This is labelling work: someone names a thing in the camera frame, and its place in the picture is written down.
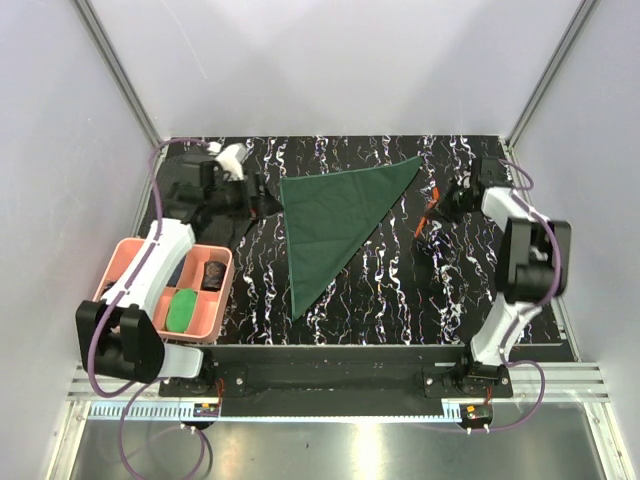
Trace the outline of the orange plastic fork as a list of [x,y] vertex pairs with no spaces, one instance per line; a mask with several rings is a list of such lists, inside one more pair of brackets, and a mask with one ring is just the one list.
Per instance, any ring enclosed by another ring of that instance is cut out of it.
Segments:
[[416,227],[415,233],[414,233],[414,238],[417,239],[420,237],[422,231],[424,230],[424,227],[426,226],[428,220],[429,220],[429,215],[430,212],[435,208],[435,206],[437,205],[438,201],[440,199],[440,192],[439,189],[437,187],[433,188],[432,191],[432,197],[431,199],[427,202],[425,210],[423,212],[423,215],[419,221],[418,226]]

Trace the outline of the green cloth napkin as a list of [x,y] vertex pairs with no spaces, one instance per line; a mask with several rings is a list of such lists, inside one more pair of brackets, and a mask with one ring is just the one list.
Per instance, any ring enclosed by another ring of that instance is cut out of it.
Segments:
[[421,158],[412,157],[396,164],[281,180],[294,321],[367,241],[421,165]]

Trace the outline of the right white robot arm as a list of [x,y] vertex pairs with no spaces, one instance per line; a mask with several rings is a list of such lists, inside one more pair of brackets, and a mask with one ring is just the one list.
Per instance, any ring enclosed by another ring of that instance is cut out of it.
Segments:
[[471,362],[453,374],[457,390],[470,397],[488,387],[485,367],[505,365],[525,327],[566,290],[572,239],[569,222],[549,219],[515,189],[471,178],[454,181],[425,216],[457,224],[472,213],[495,223],[502,240],[494,274],[496,300],[470,341]]

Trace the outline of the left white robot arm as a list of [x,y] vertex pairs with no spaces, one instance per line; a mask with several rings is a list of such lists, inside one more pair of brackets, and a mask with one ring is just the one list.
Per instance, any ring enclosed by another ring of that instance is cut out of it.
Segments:
[[165,188],[152,186],[153,219],[143,239],[121,241],[103,288],[77,308],[82,367],[98,396],[99,377],[135,384],[181,378],[196,396],[215,386],[202,345],[216,340],[229,297],[233,252],[282,206],[262,173],[246,166],[243,143],[197,142],[168,160]]

